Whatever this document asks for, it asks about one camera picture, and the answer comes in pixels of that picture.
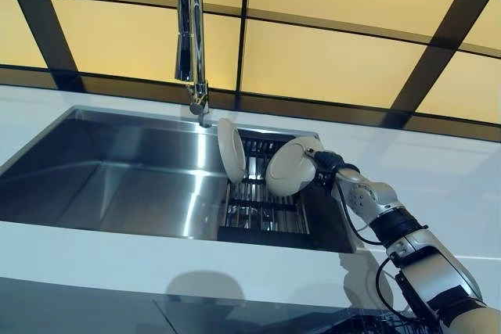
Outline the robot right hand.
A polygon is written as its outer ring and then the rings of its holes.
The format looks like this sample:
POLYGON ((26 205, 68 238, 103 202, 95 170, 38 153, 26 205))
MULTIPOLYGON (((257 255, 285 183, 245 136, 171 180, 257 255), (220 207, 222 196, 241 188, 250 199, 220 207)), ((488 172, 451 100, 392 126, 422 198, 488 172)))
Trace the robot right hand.
POLYGON ((336 174, 345 165, 344 159, 335 152, 310 148, 305 151, 305 155, 322 172, 336 174))

